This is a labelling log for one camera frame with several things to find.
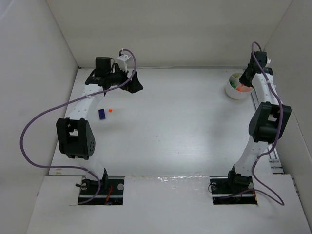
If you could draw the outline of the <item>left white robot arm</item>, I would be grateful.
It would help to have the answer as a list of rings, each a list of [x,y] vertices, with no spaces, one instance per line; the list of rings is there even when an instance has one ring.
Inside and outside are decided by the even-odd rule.
[[[56,122],[60,153],[72,161],[70,168],[84,171],[86,184],[91,183],[91,176],[96,176],[96,181],[105,186],[106,170],[94,156],[96,140],[89,123],[98,104],[110,88],[132,94],[143,90],[137,72],[129,73],[127,69],[132,59],[131,55],[120,54],[111,63],[110,57],[97,57],[95,68],[85,81],[82,99],[66,117]]]

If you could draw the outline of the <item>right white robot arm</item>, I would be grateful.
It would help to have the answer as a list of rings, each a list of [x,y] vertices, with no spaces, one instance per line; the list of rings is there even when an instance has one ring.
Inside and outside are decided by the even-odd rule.
[[[252,52],[239,79],[241,84],[254,88],[259,105],[249,123],[247,146],[228,173],[227,187],[232,193],[251,190],[257,162],[267,154],[269,145],[276,147],[292,112],[291,107],[284,105],[279,98],[273,83],[273,71],[266,66],[267,63],[266,52]]]

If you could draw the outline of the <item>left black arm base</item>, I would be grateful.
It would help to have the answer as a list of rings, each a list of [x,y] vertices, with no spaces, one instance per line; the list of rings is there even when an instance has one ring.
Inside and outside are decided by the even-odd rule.
[[[99,193],[91,201],[98,189],[96,180],[87,180],[84,176],[76,186],[79,188],[78,204],[80,205],[123,205],[124,176],[108,176],[105,185],[101,185]]]

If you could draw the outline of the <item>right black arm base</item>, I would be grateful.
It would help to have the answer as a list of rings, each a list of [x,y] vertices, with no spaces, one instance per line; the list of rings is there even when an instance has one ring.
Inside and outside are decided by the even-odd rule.
[[[253,189],[248,185],[230,182],[226,176],[211,176],[208,191],[214,205],[257,205]]]

